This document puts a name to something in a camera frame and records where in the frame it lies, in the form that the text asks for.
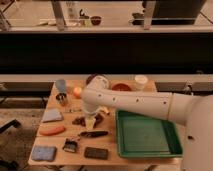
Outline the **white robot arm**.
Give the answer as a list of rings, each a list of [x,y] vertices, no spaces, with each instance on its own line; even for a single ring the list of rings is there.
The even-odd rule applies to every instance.
[[[213,171],[213,95],[113,91],[104,76],[95,76],[81,93],[83,111],[100,106],[168,120],[186,127],[182,171]]]

